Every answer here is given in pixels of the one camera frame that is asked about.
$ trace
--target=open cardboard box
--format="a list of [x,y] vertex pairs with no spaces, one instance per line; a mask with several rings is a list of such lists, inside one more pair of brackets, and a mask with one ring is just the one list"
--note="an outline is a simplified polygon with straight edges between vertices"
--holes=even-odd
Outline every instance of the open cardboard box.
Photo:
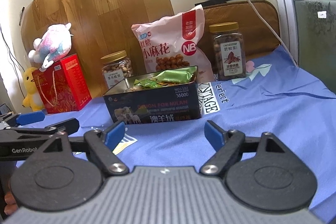
[[146,89],[125,92],[132,87],[135,80],[155,77],[159,72],[128,77],[109,89],[104,100],[114,122],[126,124],[174,122],[198,119],[201,117],[198,100],[196,76],[198,67],[192,69],[189,83],[166,86],[158,89]]

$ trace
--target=metal screw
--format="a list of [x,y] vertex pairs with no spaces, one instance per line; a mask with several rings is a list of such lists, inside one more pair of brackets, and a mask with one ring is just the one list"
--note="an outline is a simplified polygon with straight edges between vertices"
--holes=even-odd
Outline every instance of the metal screw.
[[161,169],[160,172],[164,175],[170,173],[170,170],[168,168]]
[[202,173],[205,174],[214,174],[218,171],[218,167],[216,165],[213,164],[208,164],[204,167],[202,167]]
[[109,170],[114,173],[121,173],[126,170],[126,166],[122,163],[116,163],[116,164],[112,164],[109,167]]

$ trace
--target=pink snack bag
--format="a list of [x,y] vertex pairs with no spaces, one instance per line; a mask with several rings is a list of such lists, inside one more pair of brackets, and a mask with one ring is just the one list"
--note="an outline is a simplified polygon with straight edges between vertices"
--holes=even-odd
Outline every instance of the pink snack bag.
[[147,73],[198,66],[198,83],[214,81],[210,61],[196,46],[203,36],[204,21],[203,7],[198,5],[186,13],[132,25]]

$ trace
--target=green wrapper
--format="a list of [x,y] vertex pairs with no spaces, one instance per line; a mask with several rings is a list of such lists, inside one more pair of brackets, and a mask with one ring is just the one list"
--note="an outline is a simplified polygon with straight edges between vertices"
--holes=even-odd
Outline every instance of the green wrapper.
[[157,82],[185,84],[190,81],[192,73],[184,70],[165,70],[159,75],[153,77]]
[[135,80],[134,86],[136,85],[143,86],[144,88],[149,88],[149,89],[162,88],[161,85],[159,85],[158,83],[156,83],[156,81],[151,80],[151,79]]

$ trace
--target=frosted glass panel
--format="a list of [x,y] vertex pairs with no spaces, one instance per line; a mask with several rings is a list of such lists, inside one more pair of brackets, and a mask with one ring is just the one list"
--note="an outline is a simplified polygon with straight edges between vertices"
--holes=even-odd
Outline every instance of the frosted glass panel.
[[[336,92],[336,0],[297,0],[294,4],[299,65]],[[327,18],[319,18],[320,11],[326,11]]]

